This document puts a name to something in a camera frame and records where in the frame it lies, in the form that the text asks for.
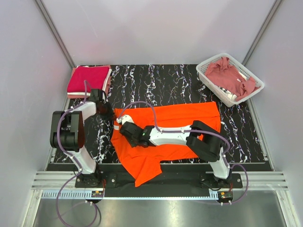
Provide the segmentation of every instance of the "black marble mat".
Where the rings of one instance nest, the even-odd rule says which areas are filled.
[[[113,65],[108,99],[114,108],[123,108],[134,101],[146,101],[153,106],[215,101],[221,115],[221,134],[231,143],[229,162],[264,162],[263,153],[246,103],[231,108],[225,106],[200,80],[196,65]],[[80,100],[71,100],[70,105]],[[98,163],[119,163],[110,142],[111,122],[99,116],[85,121],[88,152]],[[57,151],[54,163],[71,163]],[[198,158],[164,163],[202,163]]]

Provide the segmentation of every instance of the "folded clothes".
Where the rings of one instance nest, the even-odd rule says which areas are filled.
[[[115,109],[116,116],[121,112],[122,109]],[[199,120],[218,132],[221,129],[220,114],[215,102],[159,106],[155,107],[155,112],[157,124],[161,127],[182,127]],[[141,128],[155,124],[150,108],[127,109],[124,114],[130,115],[135,124]],[[132,148],[119,132],[119,127],[115,122],[111,142],[121,164],[135,178],[136,187],[162,173],[160,161],[197,157],[189,147],[182,145],[165,144],[148,148],[139,146]]]
[[[88,81],[91,88],[102,89],[108,94],[110,86],[110,66],[78,66],[72,70],[71,80],[67,87],[68,98],[84,98],[85,87],[83,81]],[[87,86],[87,96],[90,96],[90,87]]]
[[[229,64],[229,58],[222,57],[215,63],[210,63],[205,75],[218,87],[223,87],[235,94],[235,101],[240,101],[244,97],[258,89],[253,77],[244,79],[237,68]]]

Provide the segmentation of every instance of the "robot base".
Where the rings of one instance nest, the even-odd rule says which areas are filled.
[[[115,173],[101,173],[98,165],[97,171],[93,174],[81,174],[77,177],[75,188],[115,188],[117,174]]]
[[[205,189],[230,189],[231,183],[233,188],[243,188],[242,180],[240,174],[232,174],[230,173],[230,176],[227,180],[223,179],[216,179],[214,177],[214,174],[212,173],[203,173],[200,174],[200,180],[201,182],[201,188]]]

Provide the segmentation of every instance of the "white wall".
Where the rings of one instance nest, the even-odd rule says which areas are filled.
[[[266,87],[253,98],[275,168],[303,223],[303,1],[286,0],[248,63]]]
[[[23,218],[71,69],[33,0],[0,2],[0,226]]]
[[[43,0],[76,64],[242,61],[274,0]]]

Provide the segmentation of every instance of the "cable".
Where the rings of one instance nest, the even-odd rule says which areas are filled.
[[[134,104],[137,104],[137,103],[144,103],[144,104],[148,105],[148,106],[151,108],[151,110],[152,110],[152,112],[153,112],[154,121],[155,121],[155,128],[156,128],[158,131],[160,131],[160,132],[165,132],[165,133],[198,132],[198,133],[203,133],[203,134],[208,134],[208,135],[216,136],[216,137],[220,138],[221,140],[223,140],[223,141],[225,142],[226,146],[227,146],[227,147],[225,148],[224,152],[222,153],[222,155],[224,155],[226,152],[228,152],[229,149],[231,148],[231,145],[229,144],[229,142],[227,141],[226,138],[224,138],[223,136],[221,136],[221,135],[219,135],[219,134],[210,132],[210,131],[202,131],[202,130],[184,130],[184,131],[174,130],[174,131],[168,131],[168,130],[161,130],[161,129],[158,127],[158,125],[157,125],[157,116],[156,116],[156,111],[155,111],[154,107],[153,107],[151,104],[149,104],[149,103],[147,103],[147,102],[145,102],[145,101],[135,101],[135,102],[133,102],[133,103],[128,104],[128,105],[122,110],[122,112],[120,113],[120,115],[119,115],[118,118],[120,118],[120,117],[122,116],[122,114],[124,113],[124,111],[125,111],[126,109],[128,109],[130,106],[132,106],[132,105],[134,105]],[[244,196],[247,194],[248,185],[249,185],[248,175],[247,175],[247,172],[246,172],[246,169],[244,168],[244,166],[242,166],[241,164],[233,164],[232,167],[231,167],[231,169],[233,169],[235,166],[240,166],[240,167],[243,169],[243,171],[244,171],[244,173],[245,173],[245,176],[246,176],[246,188],[245,188],[244,194],[243,194],[240,198],[238,198],[236,201],[232,202],[232,204],[237,203],[237,202],[241,201],[241,200],[244,198]]]
[[[74,172],[74,175],[77,175],[77,174],[75,173],[76,168],[77,168],[77,166],[75,165],[75,166],[74,166],[74,169],[72,170],[72,171]]]
[[[102,91],[102,94],[104,94],[104,102],[106,102],[106,100],[107,100],[106,92],[104,90],[101,90],[101,91]]]
[[[222,188],[218,188],[218,189],[213,189],[213,188],[211,188],[209,185],[207,185],[206,183],[204,183],[203,181],[201,182],[202,184],[204,184],[206,187],[208,187],[210,190],[212,190],[212,191],[219,191],[219,190],[221,190]]]
[[[84,81],[85,94],[84,94],[84,100],[83,100],[83,102],[80,102],[80,104],[78,104],[78,105],[76,105],[75,107],[72,107],[72,108],[68,109],[67,111],[65,111],[65,112],[62,114],[62,116],[61,116],[61,118],[60,118],[60,120],[59,120],[59,122],[58,122],[58,127],[57,127],[57,141],[58,141],[59,148],[61,149],[61,151],[62,151],[64,154],[68,155],[69,157],[72,157],[73,160],[75,161],[75,163],[78,165],[78,168],[79,168],[79,172],[78,172],[75,176],[73,176],[71,179],[69,179],[67,182],[64,183],[64,185],[61,187],[61,189],[59,190],[59,193],[58,193],[58,195],[57,195],[57,197],[56,197],[56,212],[57,212],[58,218],[59,218],[60,221],[61,221],[65,226],[67,226],[67,227],[73,227],[73,226],[67,224],[67,223],[63,220],[63,218],[62,218],[62,216],[61,216],[61,214],[60,214],[60,212],[59,212],[59,206],[58,206],[59,196],[60,196],[60,194],[61,194],[63,188],[64,188],[71,180],[73,180],[74,178],[76,178],[77,176],[79,176],[79,175],[82,173],[82,168],[83,168],[83,167],[82,167],[81,163],[79,162],[79,160],[78,160],[76,157],[74,157],[70,152],[66,151],[66,150],[64,149],[64,147],[62,146],[61,141],[60,141],[60,129],[61,129],[62,121],[64,120],[65,116],[66,116],[69,112],[73,111],[74,109],[77,109],[78,107],[82,106],[82,105],[86,102],[86,98],[87,98],[87,97],[86,97],[86,95],[87,95],[87,84],[88,84],[89,87],[91,88],[91,85],[89,84],[89,82],[85,80],[85,81]],[[97,215],[98,215],[98,207],[96,206],[96,204],[90,202],[90,205],[91,205],[91,206],[94,206],[95,212],[96,212],[96,213],[95,213],[95,217],[94,217],[93,221],[92,221],[88,226],[86,226],[86,227],[92,226],[92,225],[95,223],[95,221],[96,221],[96,219],[97,219]]]
[[[232,188],[233,188],[233,184],[231,183],[231,187],[230,187],[230,189],[228,190],[228,192],[230,192],[230,191],[232,190]]]
[[[149,104],[149,103],[147,103],[147,102],[145,102],[145,101],[136,101],[136,102],[133,102],[133,103],[128,104],[128,105],[122,110],[122,112],[120,113],[120,115],[119,115],[118,118],[120,118],[120,117],[122,116],[122,114],[124,113],[124,111],[125,111],[126,109],[128,109],[130,106],[132,106],[132,105],[134,105],[134,104],[137,104],[137,103],[144,103],[144,104],[148,105],[148,106],[151,108],[151,110],[152,110],[152,112],[153,112],[154,121],[155,121],[155,128],[156,128],[158,131],[160,131],[160,132],[165,132],[165,133],[198,132],[198,133],[202,133],[202,134],[208,134],[208,135],[216,136],[216,137],[220,138],[221,140],[223,140],[224,143],[225,143],[226,146],[227,146],[227,147],[225,148],[224,152],[222,153],[222,155],[224,155],[226,152],[228,152],[229,149],[231,148],[231,146],[230,146],[230,144],[229,144],[229,142],[227,141],[226,138],[224,138],[223,136],[221,136],[221,135],[219,135],[219,134],[217,134],[217,133],[213,133],[213,132],[210,132],[210,131],[203,131],[203,130],[184,130],[184,131],[180,131],[180,130],[173,130],[173,131],[161,130],[161,129],[158,127],[158,124],[157,124],[157,116],[156,116],[156,111],[155,111],[154,107],[153,107],[151,104]]]

